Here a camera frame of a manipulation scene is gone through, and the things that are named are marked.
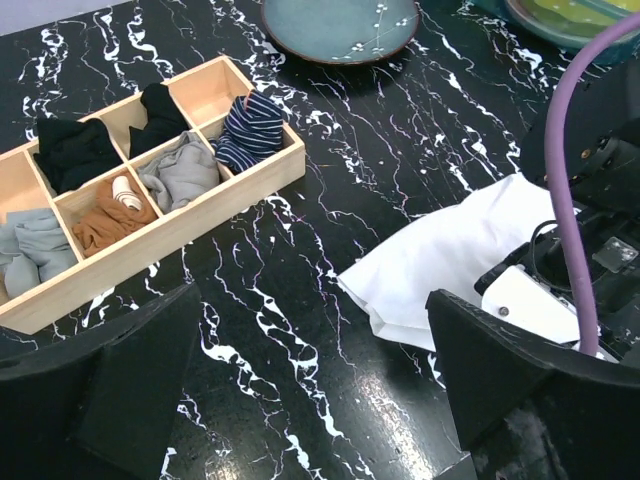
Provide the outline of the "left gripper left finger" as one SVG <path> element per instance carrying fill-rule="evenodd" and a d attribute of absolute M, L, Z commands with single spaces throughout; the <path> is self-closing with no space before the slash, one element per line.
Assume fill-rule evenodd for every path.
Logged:
<path fill-rule="evenodd" d="M 200 307 L 183 285 L 44 348 L 2 346 L 2 478 L 159 478 Z"/>

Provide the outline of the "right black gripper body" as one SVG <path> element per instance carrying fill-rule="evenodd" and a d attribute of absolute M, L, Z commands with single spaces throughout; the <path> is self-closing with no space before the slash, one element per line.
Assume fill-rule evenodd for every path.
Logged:
<path fill-rule="evenodd" d="M 603 343 L 639 338 L 639 61 L 582 82 L 571 96 L 564 155 Z"/>

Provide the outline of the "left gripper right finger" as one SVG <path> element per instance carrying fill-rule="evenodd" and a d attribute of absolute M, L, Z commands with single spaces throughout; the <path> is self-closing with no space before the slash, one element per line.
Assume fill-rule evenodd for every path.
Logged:
<path fill-rule="evenodd" d="M 426 310 L 478 478 L 638 478 L 637 357 L 584 355 L 446 290 L 432 292 Z"/>

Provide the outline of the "white underwear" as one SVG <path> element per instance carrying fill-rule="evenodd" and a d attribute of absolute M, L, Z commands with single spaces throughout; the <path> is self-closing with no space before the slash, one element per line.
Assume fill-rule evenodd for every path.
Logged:
<path fill-rule="evenodd" d="M 427 298 L 444 289 L 481 308 L 474 285 L 553 219 L 549 193 L 520 174 L 404 227 L 338 277 L 374 336 L 436 349 Z"/>

